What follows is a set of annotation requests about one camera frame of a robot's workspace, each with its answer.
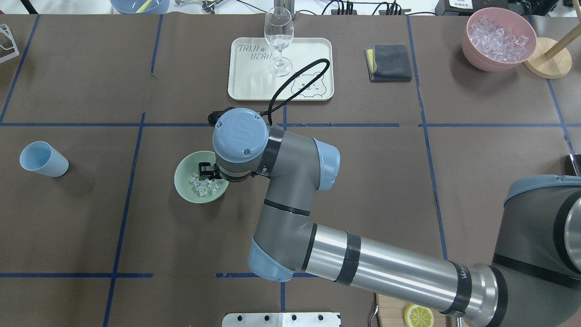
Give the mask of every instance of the wine glass base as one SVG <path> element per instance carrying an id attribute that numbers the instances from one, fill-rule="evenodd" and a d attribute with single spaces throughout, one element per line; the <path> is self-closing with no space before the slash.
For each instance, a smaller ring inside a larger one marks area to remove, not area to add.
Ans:
<path id="1" fill-rule="evenodd" d="M 268 63 L 268 70 L 274 76 L 286 76 L 292 70 L 292 63 L 288 58 L 282 57 L 281 60 L 281 58 L 277 57 Z"/>

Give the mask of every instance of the pink bowl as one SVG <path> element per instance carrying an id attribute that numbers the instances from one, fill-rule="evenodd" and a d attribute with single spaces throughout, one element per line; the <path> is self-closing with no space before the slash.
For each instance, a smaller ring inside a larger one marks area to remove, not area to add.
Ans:
<path id="1" fill-rule="evenodd" d="M 514 35 L 524 35 L 529 38 L 529 41 L 525 45 L 527 54 L 521 61 L 511 63 L 496 61 L 492 58 L 488 58 L 485 54 L 480 52 L 480 50 L 476 49 L 472 42 L 470 42 L 470 39 L 468 38 L 468 29 L 470 28 L 470 25 L 478 22 L 484 15 L 493 19 L 501 27 L 512 29 Z M 520 65 L 522 62 L 529 59 L 535 51 L 536 46 L 537 34 L 526 19 L 522 18 L 515 12 L 496 7 L 480 9 L 472 14 L 468 19 L 468 23 L 464 29 L 464 35 L 462 36 L 462 52 L 464 53 L 464 56 L 466 56 L 466 59 L 468 59 L 468 61 L 476 68 L 484 70 L 485 72 L 500 72 L 502 70 L 516 67 L 516 65 Z"/>

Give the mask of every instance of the green bowl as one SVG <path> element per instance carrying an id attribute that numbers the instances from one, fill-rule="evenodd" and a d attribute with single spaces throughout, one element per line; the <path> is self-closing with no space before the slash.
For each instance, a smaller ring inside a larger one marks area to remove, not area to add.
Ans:
<path id="1" fill-rule="evenodd" d="M 193 189 L 192 185 L 189 183 L 189 179 L 192 177 L 193 173 L 198 172 L 198 163 L 200 162 L 210 162 L 212 165 L 216 163 L 216 155 L 212 151 L 198 151 L 191 155 L 185 157 L 178 167 L 175 169 L 174 174 L 174 185 L 175 190 L 178 194 L 185 200 L 192 203 L 208 203 L 216 200 L 228 187 L 228 181 L 223 179 L 222 185 L 218 188 L 216 192 L 209 193 L 204 197 L 198 196 L 196 190 Z"/>

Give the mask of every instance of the black box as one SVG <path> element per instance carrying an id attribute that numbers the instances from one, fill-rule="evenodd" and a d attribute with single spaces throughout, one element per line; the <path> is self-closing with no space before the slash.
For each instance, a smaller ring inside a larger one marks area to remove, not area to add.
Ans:
<path id="1" fill-rule="evenodd" d="M 488 7 L 508 9 L 508 0 L 440 0 L 435 11 L 438 16 L 470 16 Z"/>

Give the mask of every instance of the brown table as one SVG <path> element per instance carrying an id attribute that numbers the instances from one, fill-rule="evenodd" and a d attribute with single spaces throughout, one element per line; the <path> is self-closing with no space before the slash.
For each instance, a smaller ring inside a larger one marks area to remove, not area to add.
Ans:
<path id="1" fill-rule="evenodd" d="M 466 20 L 298 14 L 297 37 L 333 45 L 335 95 L 293 102 L 274 120 L 342 155 L 313 221 L 489 263 L 509 185 L 561 175 L 563 158 L 581 151 L 581 44 L 569 47 L 574 67 L 558 81 L 524 66 L 485 73 L 461 53 Z M 369 292 L 321 278 L 249 276 L 267 179 L 230 184 L 207 205 L 174 189 L 180 160 L 211 150 L 210 111 L 266 109 L 227 94 L 230 45 L 261 37 L 262 21 L 0 16 L 21 51 L 0 65 L 0 325 L 220 326 L 227 312 L 279 311 L 334 311 L 343 326 L 367 323 Z M 534 19 L 538 34 L 553 38 L 575 22 Z M 363 50 L 385 43 L 411 50 L 412 82 L 369 82 Z M 69 159 L 64 176 L 19 166 L 35 140 Z"/>

